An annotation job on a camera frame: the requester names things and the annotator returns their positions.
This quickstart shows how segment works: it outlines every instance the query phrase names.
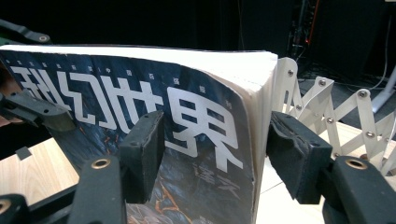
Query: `black metal bar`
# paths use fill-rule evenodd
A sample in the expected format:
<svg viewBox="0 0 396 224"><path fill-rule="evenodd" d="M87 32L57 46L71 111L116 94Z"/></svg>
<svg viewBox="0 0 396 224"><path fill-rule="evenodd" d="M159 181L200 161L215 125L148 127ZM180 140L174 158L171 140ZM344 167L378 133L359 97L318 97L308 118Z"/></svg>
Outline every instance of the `black metal bar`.
<svg viewBox="0 0 396 224"><path fill-rule="evenodd" d="M67 223L126 223L116 157L103 156L84 164Z"/></svg>
<svg viewBox="0 0 396 224"><path fill-rule="evenodd" d="M396 223L396 192L370 162L338 157L332 179L350 223Z"/></svg>
<svg viewBox="0 0 396 224"><path fill-rule="evenodd" d="M43 124L59 132L76 128L67 110L25 92L14 92L7 97L0 93L0 115L22 119L36 127Z"/></svg>
<svg viewBox="0 0 396 224"><path fill-rule="evenodd" d="M25 26L21 26L9 21L0 20L0 27L6 28L9 31L15 32L19 35L24 36L26 39L30 41L34 41L40 44L50 44L50 36L44 35L38 32L33 32L26 28Z"/></svg>
<svg viewBox="0 0 396 224"><path fill-rule="evenodd" d="M68 189L64 189L54 195L51 195L38 203L30 205L29 209L32 221L34 223L41 222L42 220L48 219L53 214L71 205L73 203L76 188L77 185L74 185Z"/></svg>

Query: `bolt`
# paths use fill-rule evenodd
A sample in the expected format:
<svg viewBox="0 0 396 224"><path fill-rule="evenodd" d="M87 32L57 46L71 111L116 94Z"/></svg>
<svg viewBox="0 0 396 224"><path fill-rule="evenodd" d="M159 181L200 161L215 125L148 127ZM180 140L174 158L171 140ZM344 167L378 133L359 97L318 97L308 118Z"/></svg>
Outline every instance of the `bolt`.
<svg viewBox="0 0 396 224"><path fill-rule="evenodd" d="M46 42L48 40L48 38L46 36L42 35L38 38L38 40L41 42Z"/></svg>
<svg viewBox="0 0 396 224"><path fill-rule="evenodd" d="M332 123L334 123L334 119L328 118L328 119L327 119L327 122L330 123L330 124L332 124Z"/></svg>
<svg viewBox="0 0 396 224"><path fill-rule="evenodd" d="M326 80L324 80L324 79L320 80L319 86L326 86Z"/></svg>
<svg viewBox="0 0 396 224"><path fill-rule="evenodd" d="M367 92L366 91L359 91L358 92L359 97L364 98L367 96Z"/></svg>
<svg viewBox="0 0 396 224"><path fill-rule="evenodd" d="M374 138L374 137L375 137L375 133L373 133L373 132L367 132L367 133L366 133L366 136L369 137L369 138Z"/></svg>

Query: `thick book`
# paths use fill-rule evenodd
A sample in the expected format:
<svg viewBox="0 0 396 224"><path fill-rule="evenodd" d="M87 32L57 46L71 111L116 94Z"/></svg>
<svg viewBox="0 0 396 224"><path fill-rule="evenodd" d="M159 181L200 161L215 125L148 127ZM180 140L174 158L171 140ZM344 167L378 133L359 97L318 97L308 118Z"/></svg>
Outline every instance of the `thick book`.
<svg viewBox="0 0 396 224"><path fill-rule="evenodd" d="M132 47L3 46L25 91L70 111L49 130L70 162L114 154L148 112L164 112L165 152L151 200L129 223L254 223L277 56Z"/></svg>

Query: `metal screw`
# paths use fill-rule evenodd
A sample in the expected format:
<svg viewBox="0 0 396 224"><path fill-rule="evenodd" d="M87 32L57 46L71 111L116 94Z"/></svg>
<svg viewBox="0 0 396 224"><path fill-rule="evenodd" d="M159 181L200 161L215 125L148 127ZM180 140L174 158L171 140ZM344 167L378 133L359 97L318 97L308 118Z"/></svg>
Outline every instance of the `metal screw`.
<svg viewBox="0 0 396 224"><path fill-rule="evenodd" d="M327 122L330 123L330 124L332 124L332 123L334 123L334 119L328 118L328 119L327 119Z"/></svg>
<svg viewBox="0 0 396 224"><path fill-rule="evenodd" d="M375 133L373 133L373 132L367 132L367 133L366 133L366 136L369 137L369 138L374 138L374 137L375 137Z"/></svg>
<svg viewBox="0 0 396 224"><path fill-rule="evenodd" d="M48 40L48 38L47 38L46 36L42 35L42 36L40 36L40 37L38 38L38 40L41 41L41 42L45 42L45 41Z"/></svg>
<svg viewBox="0 0 396 224"><path fill-rule="evenodd" d="M326 86L326 80L324 80L324 79L320 80L319 86Z"/></svg>
<svg viewBox="0 0 396 224"><path fill-rule="evenodd" d="M109 160L109 159L99 159L97 161L94 161L91 164L91 167L93 169L99 170L99 169L107 167L110 163L111 163L111 160Z"/></svg>
<svg viewBox="0 0 396 224"><path fill-rule="evenodd" d="M359 91L358 92L359 97L364 98L367 96L367 92L366 91Z"/></svg>

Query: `dark blue cover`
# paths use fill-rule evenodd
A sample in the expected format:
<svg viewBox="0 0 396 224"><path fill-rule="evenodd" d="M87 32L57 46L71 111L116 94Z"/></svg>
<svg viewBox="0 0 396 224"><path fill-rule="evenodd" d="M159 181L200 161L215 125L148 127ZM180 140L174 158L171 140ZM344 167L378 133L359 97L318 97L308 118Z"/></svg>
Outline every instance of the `dark blue cover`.
<svg viewBox="0 0 396 224"><path fill-rule="evenodd" d="M77 128L50 131L79 169L113 154L144 114L163 110L167 148L151 201L129 204L130 223L251 223L252 148L241 97L175 63L1 50L23 89L71 111Z"/></svg>

